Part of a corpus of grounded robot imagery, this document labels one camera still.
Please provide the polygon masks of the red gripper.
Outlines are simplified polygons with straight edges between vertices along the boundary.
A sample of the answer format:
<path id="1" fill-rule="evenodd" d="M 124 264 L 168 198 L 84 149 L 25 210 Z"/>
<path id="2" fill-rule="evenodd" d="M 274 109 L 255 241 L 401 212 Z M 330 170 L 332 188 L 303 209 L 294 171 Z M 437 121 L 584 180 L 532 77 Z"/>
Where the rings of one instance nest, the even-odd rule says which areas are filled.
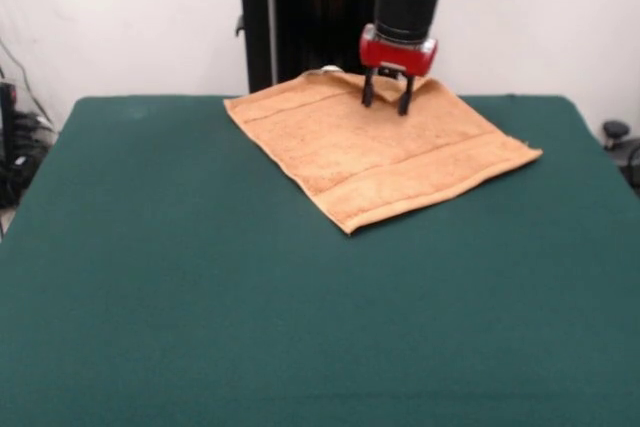
<path id="1" fill-rule="evenodd" d="M 406 85 L 399 99 L 398 115 L 406 116 L 413 92 L 413 77 L 425 77 L 438 50 L 436 39 L 428 38 L 421 44 L 394 44 L 384 40 L 373 24 L 366 24 L 360 38 L 359 53 L 367 67 L 362 91 L 362 104 L 369 108 L 375 96 L 373 77 L 377 68 L 388 68 L 405 75 Z"/>

